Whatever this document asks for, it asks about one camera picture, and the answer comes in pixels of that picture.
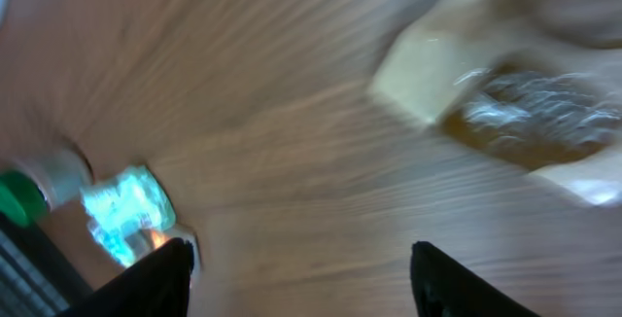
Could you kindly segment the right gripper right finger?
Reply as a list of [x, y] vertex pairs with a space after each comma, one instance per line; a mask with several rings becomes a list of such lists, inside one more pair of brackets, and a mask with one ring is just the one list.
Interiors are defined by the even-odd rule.
[[410, 282], [419, 317], [537, 317], [427, 241], [412, 245]]

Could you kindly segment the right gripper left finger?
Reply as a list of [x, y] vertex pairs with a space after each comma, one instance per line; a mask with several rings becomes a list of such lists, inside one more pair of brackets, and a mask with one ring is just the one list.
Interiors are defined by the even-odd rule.
[[60, 317], [187, 317], [193, 246], [173, 238]]

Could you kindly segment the small orange snack packet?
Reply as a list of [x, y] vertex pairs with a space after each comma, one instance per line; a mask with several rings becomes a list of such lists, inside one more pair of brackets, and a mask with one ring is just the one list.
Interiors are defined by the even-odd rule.
[[200, 260], [200, 252], [198, 248], [198, 242], [195, 233], [187, 227], [182, 225], [175, 225], [166, 230], [149, 229], [147, 236], [151, 240], [154, 249], [157, 249], [164, 245], [167, 241], [173, 238], [181, 238], [188, 241], [192, 245], [193, 254], [197, 261]]

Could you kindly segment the teal snack packet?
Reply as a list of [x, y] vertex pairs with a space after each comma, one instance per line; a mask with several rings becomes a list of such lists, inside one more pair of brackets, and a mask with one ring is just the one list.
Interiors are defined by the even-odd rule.
[[105, 182], [81, 188], [80, 201], [90, 216], [92, 238], [123, 267], [144, 255], [127, 241], [130, 236], [144, 229], [166, 231], [177, 220], [164, 188], [146, 166], [129, 166]]

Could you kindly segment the green lid clear jar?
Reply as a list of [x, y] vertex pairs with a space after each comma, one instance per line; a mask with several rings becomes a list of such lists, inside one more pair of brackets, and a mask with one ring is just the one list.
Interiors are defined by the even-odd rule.
[[8, 160], [1, 166], [1, 214], [28, 227], [92, 184], [87, 161], [71, 149]]

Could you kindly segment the beige plastic pouch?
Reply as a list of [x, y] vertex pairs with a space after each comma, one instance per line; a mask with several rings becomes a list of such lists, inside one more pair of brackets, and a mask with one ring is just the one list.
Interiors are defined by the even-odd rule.
[[621, 0], [438, 0], [370, 92], [575, 201], [621, 201]]

